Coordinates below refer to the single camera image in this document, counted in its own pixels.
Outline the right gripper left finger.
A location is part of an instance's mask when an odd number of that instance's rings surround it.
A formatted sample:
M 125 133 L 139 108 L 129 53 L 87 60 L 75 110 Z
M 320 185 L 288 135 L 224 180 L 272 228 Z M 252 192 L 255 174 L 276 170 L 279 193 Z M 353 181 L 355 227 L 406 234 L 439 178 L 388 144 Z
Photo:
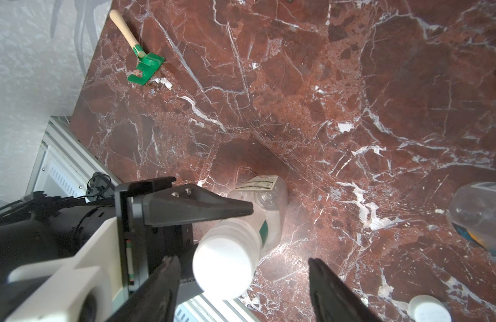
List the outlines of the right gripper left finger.
M 164 257 L 161 265 L 108 321 L 173 321 L 180 273 L 178 257 Z

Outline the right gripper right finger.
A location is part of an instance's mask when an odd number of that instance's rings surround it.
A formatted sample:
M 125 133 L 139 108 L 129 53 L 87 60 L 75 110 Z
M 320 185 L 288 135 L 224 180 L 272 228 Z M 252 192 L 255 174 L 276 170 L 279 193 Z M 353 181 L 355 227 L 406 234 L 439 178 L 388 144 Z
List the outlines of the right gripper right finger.
M 381 321 L 321 259 L 310 258 L 308 265 L 316 321 Z

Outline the clear bottle with yellow label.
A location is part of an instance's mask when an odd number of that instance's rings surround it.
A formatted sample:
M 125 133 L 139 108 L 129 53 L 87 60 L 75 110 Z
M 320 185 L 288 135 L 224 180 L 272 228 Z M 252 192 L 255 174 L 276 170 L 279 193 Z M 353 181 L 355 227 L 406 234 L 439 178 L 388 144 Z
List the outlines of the clear bottle with yellow label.
M 202 242 L 221 235 L 220 228 L 226 229 L 225 235 L 239 237 L 240 233 L 234 231 L 234 225 L 245 222 L 260 239 L 261 257 L 276 248 L 281 241 L 288 207 L 286 182 L 274 174 L 259 175 L 232 190 L 228 198 L 251 202 L 253 214 L 220 221 L 202 238 Z

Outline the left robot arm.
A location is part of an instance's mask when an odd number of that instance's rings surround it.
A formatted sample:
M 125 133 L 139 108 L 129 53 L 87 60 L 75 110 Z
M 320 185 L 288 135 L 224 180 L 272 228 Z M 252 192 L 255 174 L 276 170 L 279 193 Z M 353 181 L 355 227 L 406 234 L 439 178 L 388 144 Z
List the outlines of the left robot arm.
M 82 196 L 35 191 L 0 207 L 0 285 L 14 268 L 75 255 L 105 221 L 116 219 L 120 282 L 135 292 L 167 256 L 190 266 L 193 224 L 253 212 L 250 201 L 175 186 L 173 177 L 113 185 L 96 173 Z

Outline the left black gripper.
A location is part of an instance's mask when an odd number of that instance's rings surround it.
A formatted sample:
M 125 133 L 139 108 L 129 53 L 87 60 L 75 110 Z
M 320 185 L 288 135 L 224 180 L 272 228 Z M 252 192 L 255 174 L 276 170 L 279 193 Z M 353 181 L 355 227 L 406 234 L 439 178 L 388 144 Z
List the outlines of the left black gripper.
M 161 177 L 118 185 L 114 190 L 121 269 L 132 296 L 166 256 L 178 257 L 182 272 L 178 303 L 202 294 L 191 268 L 193 225 L 253 214 L 249 201 L 222 197 L 198 185 L 174 185 Z

